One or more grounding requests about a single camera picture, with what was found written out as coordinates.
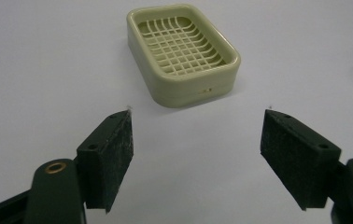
plastic soap dish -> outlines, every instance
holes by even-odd
[[[196,7],[139,8],[127,24],[131,52],[158,104],[180,107],[233,88],[240,56]]]

grid pattern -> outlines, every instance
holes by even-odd
[[[225,64],[187,18],[144,21],[138,28],[158,65],[168,75],[183,76]]]

white table surface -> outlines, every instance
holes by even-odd
[[[266,108],[353,158],[353,1],[190,1],[242,56],[233,91],[157,105],[127,45],[126,15],[173,1],[0,1],[0,202],[133,109],[134,158],[111,212],[88,223],[331,223],[300,210],[260,155]]]

dark object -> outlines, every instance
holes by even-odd
[[[330,197],[332,222],[353,224],[353,159],[339,162],[339,147],[292,116],[266,110],[261,154],[303,210],[323,208]]]
[[[43,164],[30,190],[0,203],[0,223],[86,223],[83,203],[108,212],[133,154],[130,111],[109,116],[73,161]]]
[[[76,165],[71,160],[50,161],[34,175],[24,223],[85,223]]]
[[[110,211],[133,157],[131,117],[119,112],[105,119],[78,147],[87,208]]]

beige soap dish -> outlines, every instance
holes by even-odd
[[[158,104],[181,107],[233,88],[240,56],[196,7],[139,8],[127,24],[130,50]]]

